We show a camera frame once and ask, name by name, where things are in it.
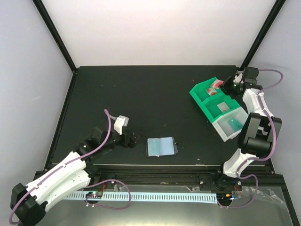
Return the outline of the black card holder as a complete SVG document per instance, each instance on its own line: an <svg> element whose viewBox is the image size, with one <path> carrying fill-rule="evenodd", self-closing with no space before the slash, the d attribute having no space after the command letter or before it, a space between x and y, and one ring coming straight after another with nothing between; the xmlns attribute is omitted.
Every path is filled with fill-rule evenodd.
<svg viewBox="0 0 301 226"><path fill-rule="evenodd" d="M178 143L173 137L148 138L146 140L146 154L148 157L176 155Z"/></svg>

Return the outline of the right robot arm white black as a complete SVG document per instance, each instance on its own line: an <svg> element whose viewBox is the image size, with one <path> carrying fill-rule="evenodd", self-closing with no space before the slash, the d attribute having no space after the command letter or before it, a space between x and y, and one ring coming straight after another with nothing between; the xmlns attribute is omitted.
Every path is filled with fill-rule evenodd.
<svg viewBox="0 0 301 226"><path fill-rule="evenodd" d="M282 120L267 107L265 89L257 83L259 72L245 67L225 80L213 77L190 91L224 142L238 138L234 154L214 173L199 178L201 190L232 190L251 163L267 161L275 151Z"/></svg>

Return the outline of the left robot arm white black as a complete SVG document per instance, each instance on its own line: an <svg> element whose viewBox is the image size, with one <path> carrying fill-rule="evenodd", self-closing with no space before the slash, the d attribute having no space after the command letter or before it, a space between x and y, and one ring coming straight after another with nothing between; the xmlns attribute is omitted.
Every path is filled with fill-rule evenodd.
<svg viewBox="0 0 301 226"><path fill-rule="evenodd" d="M12 189L9 223L35 226L59 201L80 189L95 188L101 185L100 170L93 165L94 156L117 146L134 148L140 133L124 129L105 131L98 127L92 135L79 143L60 163L39 178Z"/></svg>

